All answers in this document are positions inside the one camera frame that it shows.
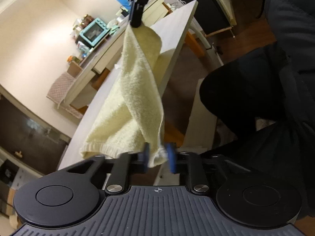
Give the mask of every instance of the metal screw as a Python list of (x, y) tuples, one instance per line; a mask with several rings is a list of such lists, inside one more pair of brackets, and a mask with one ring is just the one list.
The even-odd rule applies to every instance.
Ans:
[(120, 186), (118, 184), (112, 184), (112, 185), (107, 187), (107, 190), (111, 193), (117, 193), (117, 192), (120, 192), (122, 190), (122, 186)]
[(204, 193), (207, 190), (209, 190), (209, 186), (207, 186), (205, 184), (198, 184), (198, 185), (195, 185), (194, 190), (196, 192)]

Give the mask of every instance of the towel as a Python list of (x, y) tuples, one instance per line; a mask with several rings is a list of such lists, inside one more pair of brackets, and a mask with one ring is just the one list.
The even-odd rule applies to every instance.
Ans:
[(160, 37), (143, 24), (126, 28), (122, 68), (87, 136), (81, 155), (117, 158), (150, 144), (149, 167), (166, 161), (164, 111), (152, 73), (160, 54)]

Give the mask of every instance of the ridged grip surface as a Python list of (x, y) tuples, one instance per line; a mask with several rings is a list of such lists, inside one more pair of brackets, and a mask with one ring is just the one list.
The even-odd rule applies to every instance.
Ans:
[(64, 229), (22, 226), (14, 236), (298, 236), (293, 225), (258, 230), (224, 217), (209, 197), (182, 186), (132, 186), (124, 195), (108, 197), (99, 211), (81, 224)]

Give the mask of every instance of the black cabinet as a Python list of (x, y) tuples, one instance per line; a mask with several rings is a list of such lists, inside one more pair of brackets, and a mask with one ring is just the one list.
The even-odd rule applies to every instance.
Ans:
[(31, 168), (49, 174), (57, 169), (67, 142), (50, 138), (47, 129), (6, 98), (0, 100), (0, 147)]
[(217, 0), (197, 0), (195, 18), (206, 34), (230, 27), (230, 23)]

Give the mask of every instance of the white table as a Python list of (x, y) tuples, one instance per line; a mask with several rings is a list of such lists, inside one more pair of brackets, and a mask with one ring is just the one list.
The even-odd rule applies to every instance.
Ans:
[[(162, 96), (170, 79), (175, 62), (184, 43), (184, 39), (195, 14), (198, 2), (196, 0), (177, 9), (168, 16), (162, 18), (151, 28), (160, 36), (162, 48), (159, 58), (159, 67), (153, 69), (159, 93)], [(119, 74), (119, 69), (113, 69), (103, 85), (98, 90), (88, 110), (83, 116), (66, 152), (64, 153), (59, 169), (68, 167), (82, 160), (79, 153), (92, 125), (107, 98), (111, 87)]]

